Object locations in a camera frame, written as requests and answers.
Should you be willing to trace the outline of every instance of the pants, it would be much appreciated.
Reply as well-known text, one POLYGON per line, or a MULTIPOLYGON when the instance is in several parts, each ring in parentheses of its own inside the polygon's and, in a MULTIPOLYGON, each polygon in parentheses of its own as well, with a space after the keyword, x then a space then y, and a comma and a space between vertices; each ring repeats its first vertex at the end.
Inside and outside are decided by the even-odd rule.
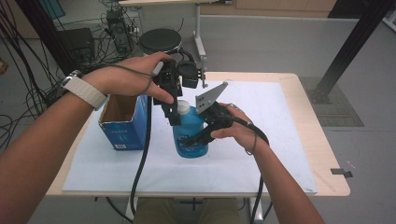
MULTIPOLYGON (((139 198, 134 224, 177 224, 172 199, 139 198)), ((198 224, 240 224, 236 199, 204 199, 198 224)))

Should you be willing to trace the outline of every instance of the forearm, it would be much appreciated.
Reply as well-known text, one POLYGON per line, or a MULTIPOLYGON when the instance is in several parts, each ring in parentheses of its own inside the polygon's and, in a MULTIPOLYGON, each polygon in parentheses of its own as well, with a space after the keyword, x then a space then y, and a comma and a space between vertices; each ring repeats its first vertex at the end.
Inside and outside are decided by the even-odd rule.
POLYGON ((262 140, 254 152, 279 223, 324 223, 315 206, 262 140))
POLYGON ((91 112, 68 93, 6 149, 0 157, 0 218, 12 220, 1 223, 27 222, 91 112))

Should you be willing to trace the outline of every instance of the hand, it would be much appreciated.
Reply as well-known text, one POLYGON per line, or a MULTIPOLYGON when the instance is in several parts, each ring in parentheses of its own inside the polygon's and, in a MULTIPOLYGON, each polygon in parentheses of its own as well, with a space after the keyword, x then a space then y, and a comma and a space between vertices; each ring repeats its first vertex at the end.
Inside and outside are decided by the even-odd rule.
MULTIPOLYGON (((151 74, 157 63, 163 59, 172 59, 172 57, 163 52, 157 52, 146 57, 126 59, 118 64, 134 69, 135 71, 151 74)), ((147 95, 168 104, 172 104, 174 102, 172 95, 150 81, 150 77, 118 67, 109 66, 96 70, 85 76, 84 80, 89 82, 103 94, 129 96, 142 93, 149 84, 149 87, 146 90, 147 95)))
MULTIPOLYGON (((237 108, 236 106, 233 106, 231 104, 221 105, 226 106, 227 110, 230 111, 233 116, 243 119, 244 121, 251 122, 250 118, 245 114, 245 112, 237 108)), ((244 147, 245 150, 250 153, 254 153, 255 147, 258 147, 258 145, 266 145, 266 143, 259 136, 256 136, 256 134, 252 130, 236 122, 234 122, 233 126, 231 126, 230 128, 213 131, 211 133, 211 136, 213 138, 233 137, 241 147, 244 147)))

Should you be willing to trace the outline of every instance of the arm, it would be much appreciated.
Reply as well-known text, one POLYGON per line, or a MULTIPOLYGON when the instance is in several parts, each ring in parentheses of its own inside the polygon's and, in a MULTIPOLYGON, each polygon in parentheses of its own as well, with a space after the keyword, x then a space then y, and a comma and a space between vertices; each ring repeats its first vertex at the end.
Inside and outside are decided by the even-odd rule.
MULTIPOLYGON (((232 106, 227 108, 232 115, 249 120, 243 111, 232 106)), ((253 131, 234 123, 232 127, 214 131, 211 135, 214 138, 234 137, 239 145, 253 154, 273 201, 279 223, 324 223, 315 206, 273 150, 260 137, 253 148, 253 131)))
MULTIPOLYGON (((156 53, 120 64, 151 73, 161 59, 156 53)), ((136 95, 148 85, 147 77, 107 67, 83 78, 103 94, 136 95)), ((147 94, 166 103, 173 98, 151 83, 147 94)), ((93 108, 67 93, 42 114, 0 154, 0 223, 26 223, 58 174, 69 148, 93 108)))

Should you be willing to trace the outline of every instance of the blue box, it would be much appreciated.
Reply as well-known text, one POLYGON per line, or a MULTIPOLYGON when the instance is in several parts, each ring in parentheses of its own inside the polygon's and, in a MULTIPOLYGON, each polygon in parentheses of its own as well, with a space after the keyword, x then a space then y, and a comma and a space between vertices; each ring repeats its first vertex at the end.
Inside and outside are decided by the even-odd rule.
POLYGON ((148 97, 110 95, 99 126, 116 150, 143 150, 148 124, 148 97))

